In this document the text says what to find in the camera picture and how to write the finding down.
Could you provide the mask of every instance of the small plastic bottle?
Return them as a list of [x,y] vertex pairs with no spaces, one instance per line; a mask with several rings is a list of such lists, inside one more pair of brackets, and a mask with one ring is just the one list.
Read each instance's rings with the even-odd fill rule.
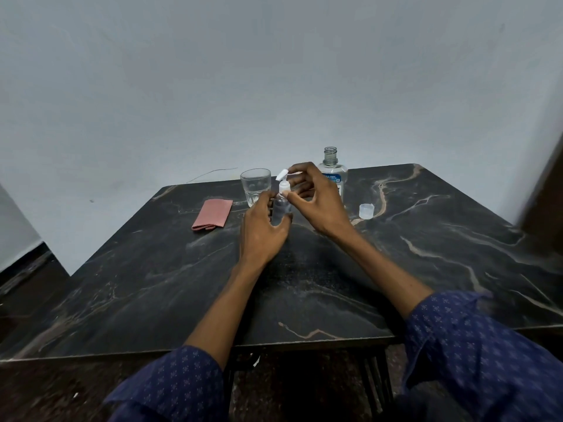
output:
[[287,169],[283,169],[281,173],[276,177],[276,181],[280,183],[279,193],[274,198],[274,203],[272,205],[272,225],[277,226],[282,221],[286,213],[291,212],[291,203],[282,194],[283,191],[291,191],[291,185],[287,181]]
[[328,146],[324,148],[324,160],[317,167],[323,175],[333,182],[336,182],[340,198],[344,198],[344,185],[348,180],[348,168],[342,164],[338,164],[336,147]]

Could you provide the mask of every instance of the table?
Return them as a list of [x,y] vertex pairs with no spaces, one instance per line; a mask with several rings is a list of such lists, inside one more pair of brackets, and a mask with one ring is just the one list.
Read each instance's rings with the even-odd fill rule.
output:
[[[563,327],[563,258],[417,164],[351,169],[350,221],[434,290],[475,290],[521,331]],[[203,202],[234,200],[193,232]],[[374,218],[357,216],[361,203]],[[159,355],[183,343],[228,279],[248,209],[239,181],[165,187],[0,345],[0,362]],[[234,351],[369,347],[403,323],[361,269],[297,214],[250,298]]]

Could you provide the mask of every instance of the blue patterned shirt sleeve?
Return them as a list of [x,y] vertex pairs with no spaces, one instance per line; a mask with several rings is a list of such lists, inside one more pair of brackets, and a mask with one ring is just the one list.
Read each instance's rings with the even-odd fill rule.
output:
[[563,363],[477,310],[479,294],[426,298],[406,322],[403,388],[439,380],[478,420],[560,420]]
[[111,422],[226,421],[223,373],[205,351],[178,348],[120,383],[104,402],[123,402]]

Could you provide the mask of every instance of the hand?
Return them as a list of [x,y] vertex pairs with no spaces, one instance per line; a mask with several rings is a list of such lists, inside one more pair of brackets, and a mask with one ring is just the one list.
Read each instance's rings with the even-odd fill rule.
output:
[[287,214],[276,227],[268,217],[273,191],[264,191],[258,201],[244,214],[240,227],[240,261],[264,267],[278,254],[289,234],[293,215]]
[[[336,183],[324,176],[312,162],[294,164],[289,173],[301,171],[289,179],[291,186],[301,184],[299,189],[286,193],[286,197],[297,210],[321,234],[335,239],[339,234],[355,231],[344,209]],[[311,201],[304,198],[313,197]]]

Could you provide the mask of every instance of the small travel bottle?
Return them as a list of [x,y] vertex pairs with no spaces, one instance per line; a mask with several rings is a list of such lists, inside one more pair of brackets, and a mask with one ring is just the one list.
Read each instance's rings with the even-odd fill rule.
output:
[[333,182],[336,182],[340,198],[344,198],[344,185],[348,180],[348,168],[342,164],[338,164],[336,147],[328,146],[324,148],[324,160],[317,167],[323,175]]
[[286,213],[291,212],[291,203],[282,194],[283,191],[291,191],[291,185],[287,181],[287,169],[283,169],[281,173],[276,177],[276,181],[280,183],[279,193],[274,198],[274,203],[272,205],[272,225],[277,226],[282,221]]

